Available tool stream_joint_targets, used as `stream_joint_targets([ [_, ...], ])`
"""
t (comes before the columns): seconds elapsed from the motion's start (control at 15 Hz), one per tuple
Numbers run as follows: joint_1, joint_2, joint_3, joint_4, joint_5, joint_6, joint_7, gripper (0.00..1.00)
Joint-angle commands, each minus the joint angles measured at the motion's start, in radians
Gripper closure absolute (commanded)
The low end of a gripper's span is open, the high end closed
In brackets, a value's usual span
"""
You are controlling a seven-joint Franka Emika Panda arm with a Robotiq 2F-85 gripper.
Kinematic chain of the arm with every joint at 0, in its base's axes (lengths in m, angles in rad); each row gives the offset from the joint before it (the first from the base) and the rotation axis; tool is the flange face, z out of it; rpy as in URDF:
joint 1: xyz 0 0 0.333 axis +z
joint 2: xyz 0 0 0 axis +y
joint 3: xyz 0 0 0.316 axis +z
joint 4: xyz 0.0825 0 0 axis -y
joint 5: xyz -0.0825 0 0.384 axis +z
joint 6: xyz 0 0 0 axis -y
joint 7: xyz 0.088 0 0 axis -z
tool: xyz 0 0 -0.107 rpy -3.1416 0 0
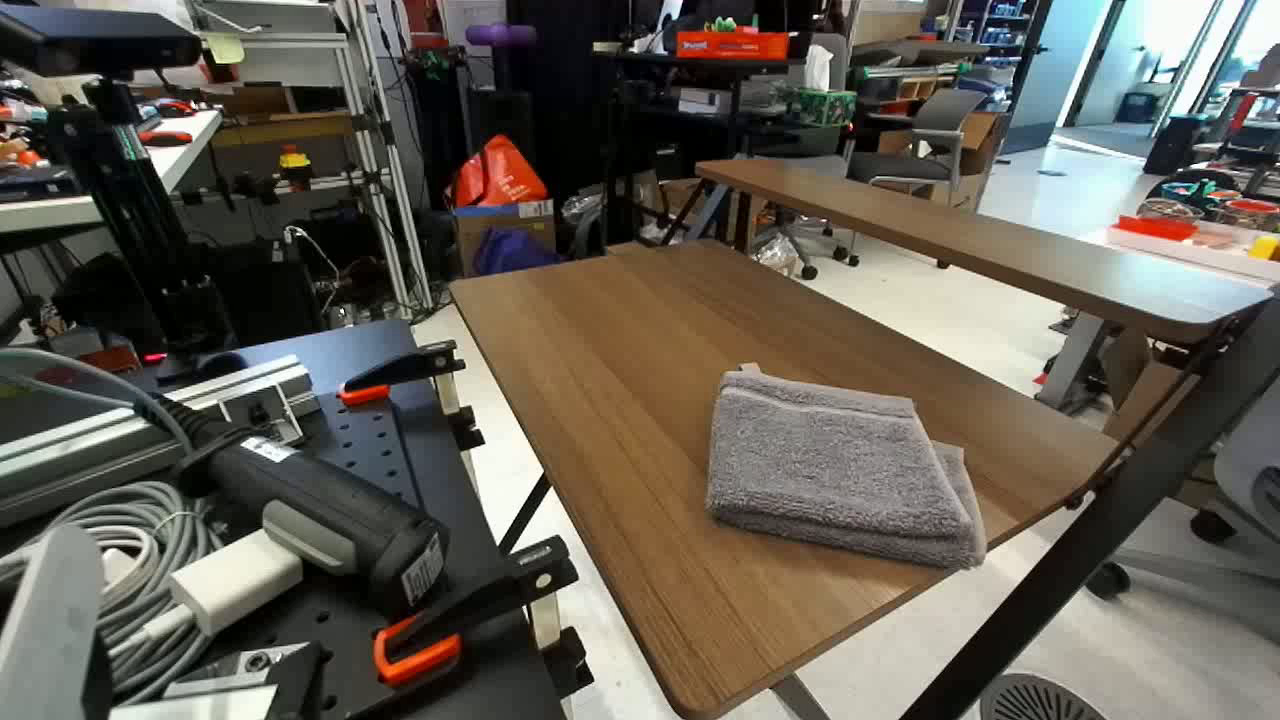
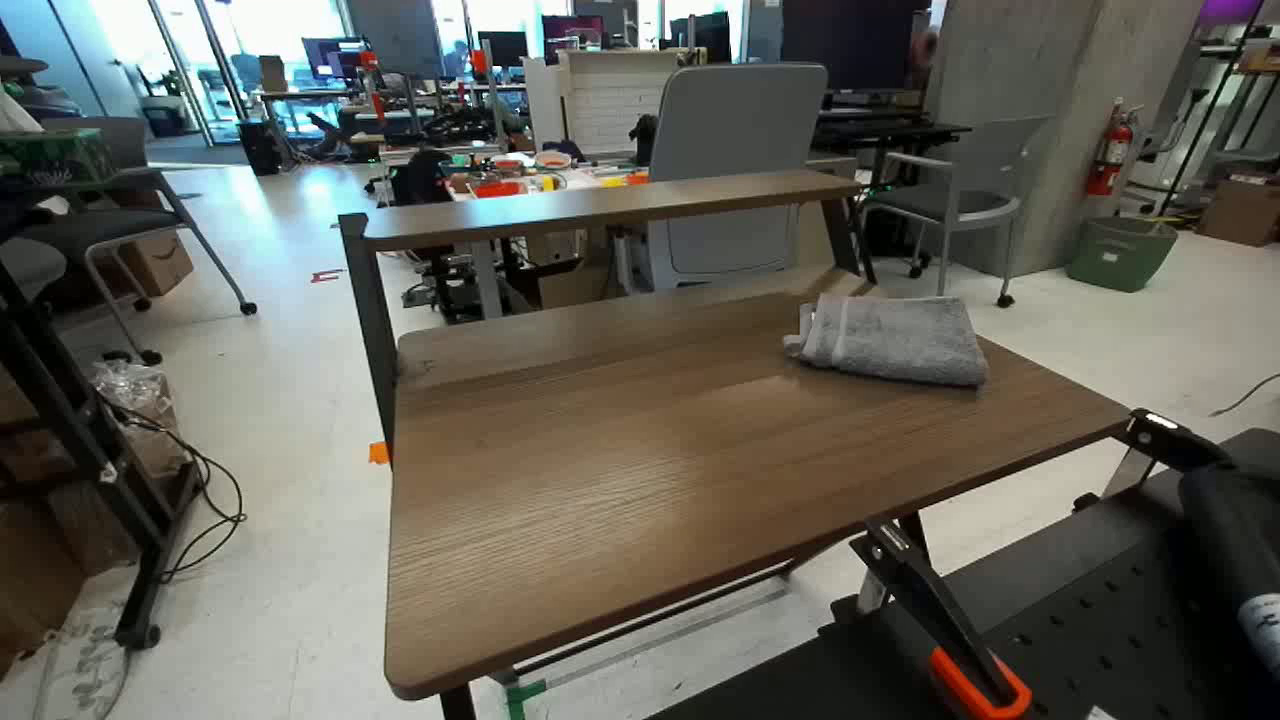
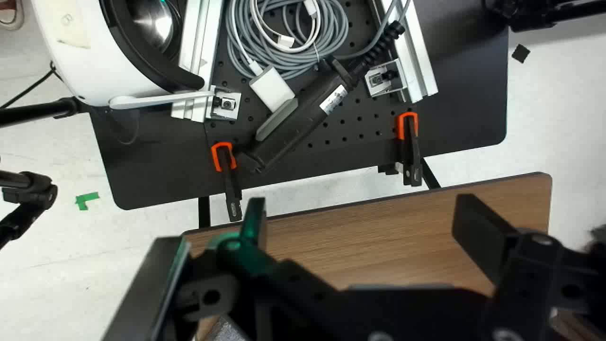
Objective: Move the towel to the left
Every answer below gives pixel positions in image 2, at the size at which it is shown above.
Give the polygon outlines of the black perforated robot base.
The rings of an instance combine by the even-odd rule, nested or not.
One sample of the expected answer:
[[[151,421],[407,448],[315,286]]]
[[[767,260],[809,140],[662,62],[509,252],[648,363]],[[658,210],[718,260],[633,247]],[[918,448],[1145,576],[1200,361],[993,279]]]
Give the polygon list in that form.
[[[1280,489],[1280,434],[1221,445]],[[1190,472],[1158,469],[1124,496],[1084,496],[1066,521],[959,572],[936,572],[982,640],[1034,688],[1030,720],[1280,720],[1280,681],[1230,617],[1181,503]],[[931,640],[888,600],[858,600],[816,640],[774,657],[658,720],[964,720],[936,688]]]

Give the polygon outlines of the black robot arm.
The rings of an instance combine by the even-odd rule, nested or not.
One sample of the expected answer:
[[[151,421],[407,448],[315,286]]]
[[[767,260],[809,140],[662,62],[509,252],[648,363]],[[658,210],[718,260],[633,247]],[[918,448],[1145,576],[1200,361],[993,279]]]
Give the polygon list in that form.
[[[1280,681],[1276,496],[1246,472],[1200,469],[1181,480],[1181,503],[1231,624]]]

